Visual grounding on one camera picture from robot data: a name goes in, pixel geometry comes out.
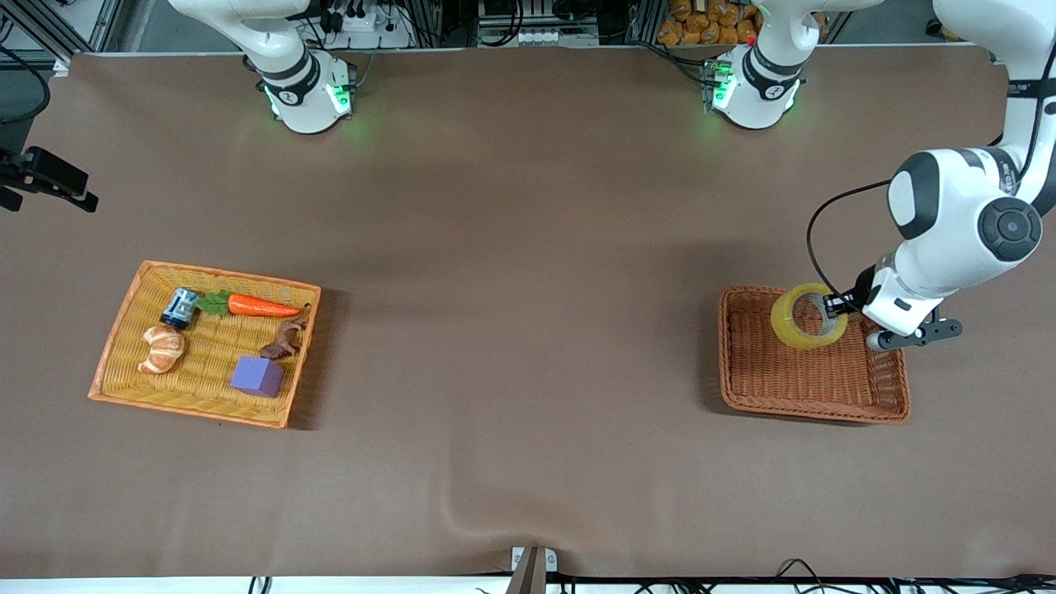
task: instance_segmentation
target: brown wicker basket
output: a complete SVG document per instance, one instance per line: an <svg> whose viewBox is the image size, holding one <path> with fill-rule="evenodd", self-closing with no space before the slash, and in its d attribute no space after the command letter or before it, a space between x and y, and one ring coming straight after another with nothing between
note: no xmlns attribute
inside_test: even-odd
<svg viewBox="0 0 1056 594"><path fill-rule="evenodd" d="M728 286L719 298L719 383L737 410L831 421L898 425L909 416L902 351L875 352L865 337L871 320L852 315L835 344L814 351L785 346L770 327L784 290ZM816 332L816 309L797 305L800 328Z"/></svg>
<svg viewBox="0 0 1056 594"><path fill-rule="evenodd" d="M180 286L199 293L244 293L295 307L312 304L301 351L276 361L285 372L277 397L251 396L229 385L239 357L256 356L262 346L275 339L282 321L277 318L207 316L199 312L190 328L182 332L187 350L170 371L147 375L136 370L148 352L140 338L144 331L159 323L162 311ZM285 427L312 342L320 295L321 290L313 284L146 261L117 312L89 397L262 427Z"/></svg>

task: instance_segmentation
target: toy carrot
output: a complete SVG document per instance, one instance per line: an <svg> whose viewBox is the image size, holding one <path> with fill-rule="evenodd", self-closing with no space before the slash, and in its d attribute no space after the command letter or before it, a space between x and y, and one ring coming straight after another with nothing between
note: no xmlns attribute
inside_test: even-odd
<svg viewBox="0 0 1056 594"><path fill-rule="evenodd" d="M194 301L194 305L209 315L235 314L240 316L267 316L288 318L301 313L293 305L284 305L241 293L207 293Z"/></svg>

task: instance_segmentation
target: purple block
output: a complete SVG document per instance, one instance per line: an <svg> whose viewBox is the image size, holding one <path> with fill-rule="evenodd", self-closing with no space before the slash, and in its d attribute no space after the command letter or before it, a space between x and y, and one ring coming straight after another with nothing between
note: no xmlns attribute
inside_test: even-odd
<svg viewBox="0 0 1056 594"><path fill-rule="evenodd" d="M239 365L234 366L231 387L251 396L274 398L279 395L282 374L282 368L274 360L245 356L239 359Z"/></svg>

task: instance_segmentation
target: blue can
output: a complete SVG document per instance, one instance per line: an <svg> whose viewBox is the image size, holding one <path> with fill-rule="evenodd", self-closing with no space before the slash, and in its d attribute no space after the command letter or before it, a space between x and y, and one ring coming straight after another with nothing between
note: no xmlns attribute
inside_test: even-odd
<svg viewBox="0 0 1056 594"><path fill-rule="evenodd" d="M186 330L191 324L191 318L194 317L194 301L197 301L197 293L183 286L177 289L172 294L169 305L162 313L162 323L176 330Z"/></svg>

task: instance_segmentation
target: tape roll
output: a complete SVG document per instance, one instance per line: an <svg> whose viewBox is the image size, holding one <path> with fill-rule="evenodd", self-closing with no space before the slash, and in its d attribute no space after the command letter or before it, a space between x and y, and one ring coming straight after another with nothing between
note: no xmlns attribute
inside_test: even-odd
<svg viewBox="0 0 1056 594"><path fill-rule="evenodd" d="M840 340L847 330L847 316L841 315L833 319L826 315L825 296L829 293L831 291L824 284L809 282L796 286L774 301L774 307L770 310L770 326L781 342L793 349L810 351ZM811 303L822 314L822 331L818 334L807 334L796 324L792 312L799 300Z"/></svg>

